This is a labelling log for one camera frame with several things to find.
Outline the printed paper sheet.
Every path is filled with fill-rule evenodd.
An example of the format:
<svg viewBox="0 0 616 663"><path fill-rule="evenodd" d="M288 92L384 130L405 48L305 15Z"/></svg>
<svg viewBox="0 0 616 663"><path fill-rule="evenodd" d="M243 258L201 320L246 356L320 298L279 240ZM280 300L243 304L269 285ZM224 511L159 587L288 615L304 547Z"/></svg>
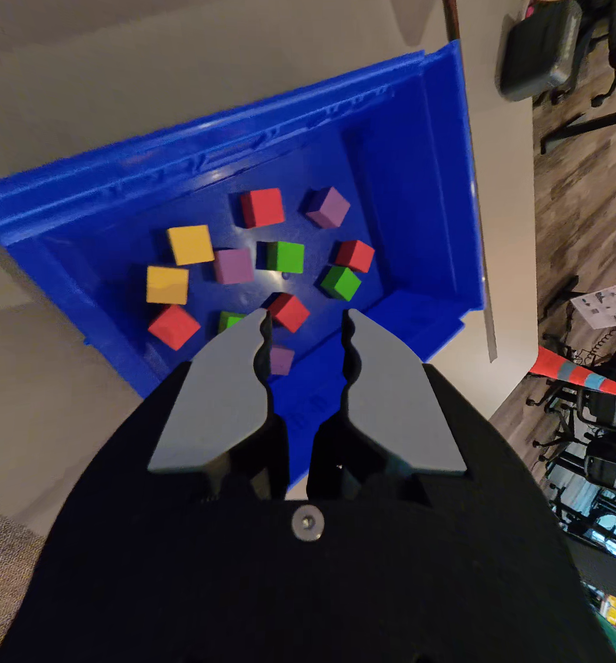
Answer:
<svg viewBox="0 0 616 663"><path fill-rule="evenodd" d="M592 329L616 327L616 285L574 296L570 303Z"/></svg>

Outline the blue plastic bin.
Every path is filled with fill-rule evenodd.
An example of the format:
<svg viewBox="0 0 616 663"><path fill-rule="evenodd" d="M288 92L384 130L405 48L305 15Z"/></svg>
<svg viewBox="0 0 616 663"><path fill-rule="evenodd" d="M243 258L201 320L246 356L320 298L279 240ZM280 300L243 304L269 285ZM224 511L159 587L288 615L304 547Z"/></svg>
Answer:
<svg viewBox="0 0 616 663"><path fill-rule="evenodd" d="M337 229L305 215L335 187ZM286 220L246 229L242 193L279 188ZM216 249L305 246L304 272L257 269L219 285L189 267L187 311L202 326L179 351L147 331L148 265L169 265L167 229L208 225ZM340 243L376 250L350 302L319 288ZM484 307L478 203L459 45L416 52L146 136L0 179L0 245L141 397L216 334L222 310L247 314L277 294L311 315L273 339L295 351L273 378L289 435L289 477L306 475L317 428L340 405L342 311L361 310L424 361Z"/></svg>

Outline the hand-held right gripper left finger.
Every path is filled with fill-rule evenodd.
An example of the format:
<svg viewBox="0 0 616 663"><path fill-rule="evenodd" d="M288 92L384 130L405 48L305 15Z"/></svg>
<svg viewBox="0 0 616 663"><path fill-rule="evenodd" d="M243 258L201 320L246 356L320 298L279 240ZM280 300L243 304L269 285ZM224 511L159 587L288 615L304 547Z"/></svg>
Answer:
<svg viewBox="0 0 616 663"><path fill-rule="evenodd" d="M254 480L266 473L269 498L289 485L285 420L268 383L272 320L247 314L208 342L190 362L147 469L156 474L229 472Z"/></svg>

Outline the wooden table black legs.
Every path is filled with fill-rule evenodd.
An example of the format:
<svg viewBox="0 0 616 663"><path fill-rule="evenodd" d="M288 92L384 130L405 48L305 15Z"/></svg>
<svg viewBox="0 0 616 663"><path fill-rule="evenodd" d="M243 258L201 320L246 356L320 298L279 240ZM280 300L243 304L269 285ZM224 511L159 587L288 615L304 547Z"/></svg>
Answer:
<svg viewBox="0 0 616 663"><path fill-rule="evenodd" d="M578 114L568 122L545 134L540 140L540 154L545 155L551 152L570 138L616 126L616 112L591 120L585 120L584 117L583 114Z"/></svg>

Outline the black box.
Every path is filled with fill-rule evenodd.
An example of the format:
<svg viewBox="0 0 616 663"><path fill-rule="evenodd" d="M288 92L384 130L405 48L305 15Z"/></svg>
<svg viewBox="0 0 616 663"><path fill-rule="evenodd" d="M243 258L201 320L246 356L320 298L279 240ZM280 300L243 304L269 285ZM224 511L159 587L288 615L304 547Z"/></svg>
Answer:
<svg viewBox="0 0 616 663"><path fill-rule="evenodd" d="M501 95L519 102L566 84L575 59L582 9L577 1L540 4L514 25L505 42Z"/></svg>

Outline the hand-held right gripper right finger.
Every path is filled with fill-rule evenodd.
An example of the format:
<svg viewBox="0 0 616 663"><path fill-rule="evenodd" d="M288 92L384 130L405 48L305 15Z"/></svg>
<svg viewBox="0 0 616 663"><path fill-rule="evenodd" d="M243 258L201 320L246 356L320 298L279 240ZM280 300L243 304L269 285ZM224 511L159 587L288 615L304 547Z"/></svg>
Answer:
<svg viewBox="0 0 616 663"><path fill-rule="evenodd" d="M414 351L354 309L342 346L345 386L314 436L308 498L428 500L422 475L462 477L466 462Z"/></svg>

